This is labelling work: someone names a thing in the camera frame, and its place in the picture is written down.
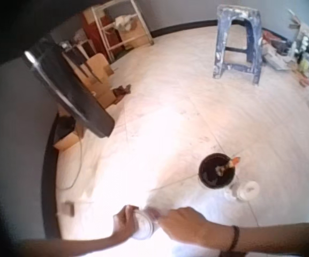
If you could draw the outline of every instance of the floor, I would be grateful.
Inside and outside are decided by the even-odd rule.
[[[74,217],[58,213],[63,238],[110,235],[112,215],[126,204],[162,211],[192,206],[213,222],[239,226],[309,221],[309,88],[292,72],[269,66],[259,86],[237,71],[213,79],[216,32],[206,27],[161,36],[112,65],[110,83],[131,84],[132,93],[107,110],[116,121],[111,137],[86,131],[81,144],[59,155],[59,210],[65,201],[76,208]],[[232,26],[228,45],[245,42],[244,29]],[[225,58],[245,59],[233,52]],[[242,158],[237,179],[260,184],[256,199],[231,202],[223,190],[201,185],[199,164],[215,152]],[[217,253],[171,241],[158,229],[149,240],[130,239],[89,256]]]

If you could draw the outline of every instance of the black wristband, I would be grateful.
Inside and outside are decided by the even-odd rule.
[[[233,241],[231,242],[231,245],[228,249],[228,252],[233,251],[233,249],[235,248],[235,246],[237,245],[238,241],[239,241],[239,235],[240,235],[240,230],[238,226],[232,226],[234,229],[234,237],[233,237]]]

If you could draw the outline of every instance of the hand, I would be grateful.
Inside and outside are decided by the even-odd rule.
[[[138,207],[127,205],[114,215],[114,231],[112,237],[116,238],[120,243],[129,239],[136,230],[134,220],[134,210]]]
[[[191,207],[170,210],[158,220],[159,225],[173,240],[198,244],[208,221]]]

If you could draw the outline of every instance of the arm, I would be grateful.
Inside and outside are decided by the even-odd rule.
[[[231,226],[209,222],[192,208],[172,210],[167,216],[161,217],[159,223],[172,239],[222,251],[229,249],[234,235]],[[308,253],[309,223],[240,228],[234,251]]]
[[[21,256],[78,256],[111,248],[127,241],[135,232],[134,206],[125,206],[114,216],[110,237],[98,240],[25,240],[19,245]]]

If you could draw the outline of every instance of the blue stool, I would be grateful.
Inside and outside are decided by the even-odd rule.
[[[228,30],[231,22],[235,19],[244,19],[247,31],[247,49],[226,47]],[[261,20],[260,13],[256,9],[235,5],[219,5],[217,7],[217,39],[215,51],[214,75],[219,79],[224,70],[237,70],[253,73],[253,83],[258,84],[261,73]],[[242,52],[247,54],[247,61],[252,63],[251,67],[241,64],[225,63],[224,52]]]

